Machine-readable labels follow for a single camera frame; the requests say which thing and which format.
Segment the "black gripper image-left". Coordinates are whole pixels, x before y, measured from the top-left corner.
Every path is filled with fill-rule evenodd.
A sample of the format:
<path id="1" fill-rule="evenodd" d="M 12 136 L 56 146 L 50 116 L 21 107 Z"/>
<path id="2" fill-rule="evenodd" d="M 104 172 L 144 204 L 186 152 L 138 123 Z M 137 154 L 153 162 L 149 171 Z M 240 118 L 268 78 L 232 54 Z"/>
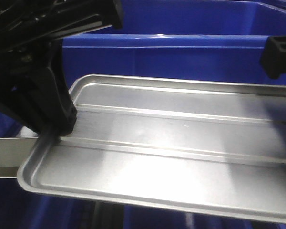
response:
<path id="1" fill-rule="evenodd" d="M 65 90 L 61 60 L 50 60 L 62 38 L 122 24 L 118 0 L 0 0 L 0 95 Z"/>

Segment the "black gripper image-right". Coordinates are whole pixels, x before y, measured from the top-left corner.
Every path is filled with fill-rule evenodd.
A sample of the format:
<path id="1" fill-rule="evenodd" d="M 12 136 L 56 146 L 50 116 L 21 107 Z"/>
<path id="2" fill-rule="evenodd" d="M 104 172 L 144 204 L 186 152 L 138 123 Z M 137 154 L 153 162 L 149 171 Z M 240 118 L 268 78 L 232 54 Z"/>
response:
<path id="1" fill-rule="evenodd" d="M 270 79 L 286 74 L 286 36 L 269 36 L 259 62 Z"/>

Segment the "image-left gripper finger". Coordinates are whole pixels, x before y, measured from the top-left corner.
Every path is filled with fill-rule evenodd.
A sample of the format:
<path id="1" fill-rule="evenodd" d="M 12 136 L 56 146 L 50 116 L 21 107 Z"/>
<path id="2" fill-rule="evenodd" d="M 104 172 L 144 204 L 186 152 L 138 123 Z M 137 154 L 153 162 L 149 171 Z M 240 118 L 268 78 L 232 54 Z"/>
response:
<path id="1" fill-rule="evenodd" d="M 72 132 L 77 109 L 71 99 L 62 65 L 62 43 L 43 46 L 28 78 L 35 86 L 29 92 L 33 103 L 41 111 L 45 124 L 51 124 L 60 136 Z"/>
<path id="2" fill-rule="evenodd" d="M 0 79 L 0 112 L 30 130 L 41 133 L 46 124 L 42 114 L 27 92 L 30 85 L 23 81 Z"/>

